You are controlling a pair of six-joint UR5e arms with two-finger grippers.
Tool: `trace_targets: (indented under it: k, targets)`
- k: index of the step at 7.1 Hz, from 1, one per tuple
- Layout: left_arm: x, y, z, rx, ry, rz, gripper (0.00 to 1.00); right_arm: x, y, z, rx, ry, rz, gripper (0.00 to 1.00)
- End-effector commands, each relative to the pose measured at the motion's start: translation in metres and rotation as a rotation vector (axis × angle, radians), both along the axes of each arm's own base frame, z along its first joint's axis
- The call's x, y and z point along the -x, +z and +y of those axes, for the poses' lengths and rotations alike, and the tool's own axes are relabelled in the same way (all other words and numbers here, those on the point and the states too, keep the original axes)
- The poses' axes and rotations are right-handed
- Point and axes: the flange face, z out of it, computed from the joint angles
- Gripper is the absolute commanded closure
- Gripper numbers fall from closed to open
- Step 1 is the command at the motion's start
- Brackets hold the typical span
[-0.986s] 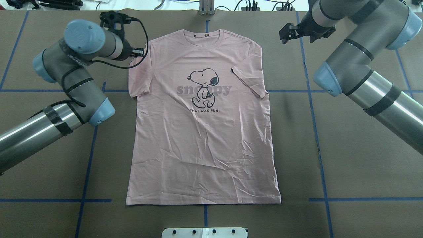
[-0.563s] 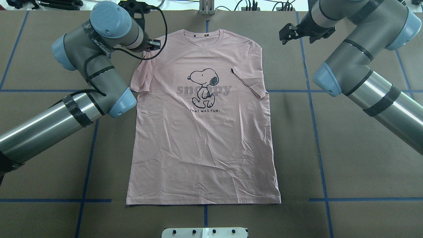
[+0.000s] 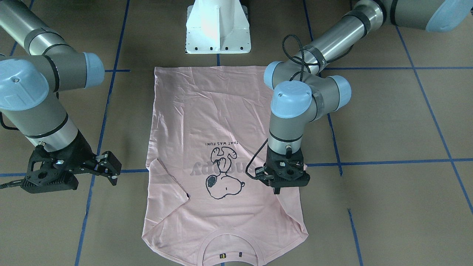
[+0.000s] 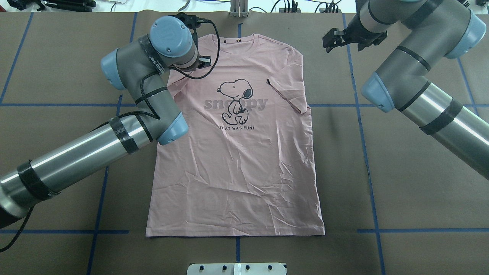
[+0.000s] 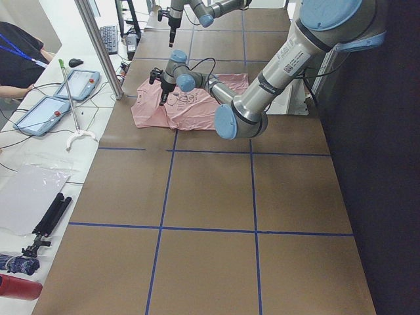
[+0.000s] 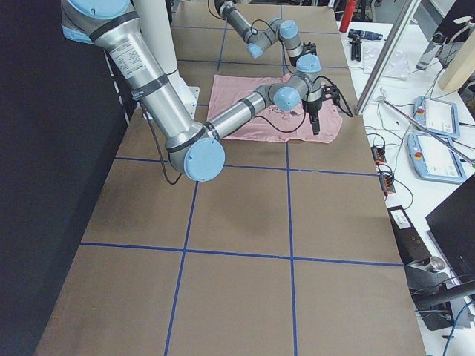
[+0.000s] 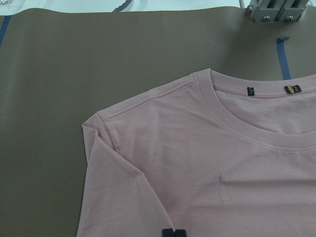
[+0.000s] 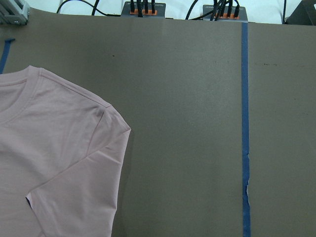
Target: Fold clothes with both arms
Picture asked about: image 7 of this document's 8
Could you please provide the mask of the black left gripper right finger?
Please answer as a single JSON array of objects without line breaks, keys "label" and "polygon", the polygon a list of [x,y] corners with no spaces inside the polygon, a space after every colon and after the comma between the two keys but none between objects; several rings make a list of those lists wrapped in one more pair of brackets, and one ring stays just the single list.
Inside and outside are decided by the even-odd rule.
[{"label": "black left gripper right finger", "polygon": [[176,229],[174,232],[175,237],[186,237],[186,230],[184,229]]}]

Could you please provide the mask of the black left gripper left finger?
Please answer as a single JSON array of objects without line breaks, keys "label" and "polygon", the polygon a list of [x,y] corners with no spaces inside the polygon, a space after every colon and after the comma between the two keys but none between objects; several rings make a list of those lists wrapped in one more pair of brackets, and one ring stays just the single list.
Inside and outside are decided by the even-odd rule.
[{"label": "black left gripper left finger", "polygon": [[173,229],[163,229],[162,230],[162,237],[174,237],[174,230]]}]

